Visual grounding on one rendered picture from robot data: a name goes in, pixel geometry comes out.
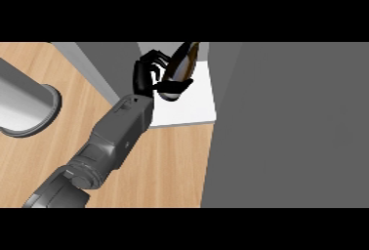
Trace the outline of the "grey metal sink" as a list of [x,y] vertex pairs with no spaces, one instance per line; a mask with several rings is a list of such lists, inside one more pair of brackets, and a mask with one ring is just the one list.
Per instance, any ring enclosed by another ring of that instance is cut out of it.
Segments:
[[0,58],[0,132],[26,138],[52,124],[63,107],[63,95],[49,84],[39,84]]

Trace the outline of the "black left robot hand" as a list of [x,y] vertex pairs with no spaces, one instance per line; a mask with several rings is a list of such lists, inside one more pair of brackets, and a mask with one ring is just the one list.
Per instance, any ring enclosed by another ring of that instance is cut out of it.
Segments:
[[135,63],[134,90],[136,95],[154,96],[172,57],[160,50],[151,50]]

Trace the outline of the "large dark grey cabinet door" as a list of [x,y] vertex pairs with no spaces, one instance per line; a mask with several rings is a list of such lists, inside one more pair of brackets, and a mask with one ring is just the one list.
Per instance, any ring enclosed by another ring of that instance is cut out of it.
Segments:
[[207,207],[369,207],[369,43],[244,44]]

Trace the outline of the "dark wine bottle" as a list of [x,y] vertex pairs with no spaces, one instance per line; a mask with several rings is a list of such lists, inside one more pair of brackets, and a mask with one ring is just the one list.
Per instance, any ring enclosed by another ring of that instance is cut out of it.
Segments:
[[176,50],[162,81],[157,83],[157,92],[165,100],[175,102],[194,83],[193,74],[200,52],[198,42],[185,42]]

